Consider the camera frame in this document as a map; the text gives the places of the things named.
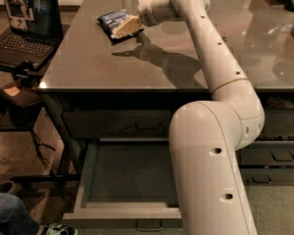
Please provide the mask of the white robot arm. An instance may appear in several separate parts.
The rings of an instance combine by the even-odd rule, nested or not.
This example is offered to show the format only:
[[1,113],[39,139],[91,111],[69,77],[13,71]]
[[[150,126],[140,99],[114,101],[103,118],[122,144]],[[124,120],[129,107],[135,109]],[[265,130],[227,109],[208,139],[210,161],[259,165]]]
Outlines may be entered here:
[[253,85],[208,16],[210,0],[139,0],[148,26],[186,23],[211,98],[180,107],[170,124],[171,163],[184,235],[258,235],[236,152],[261,133]]

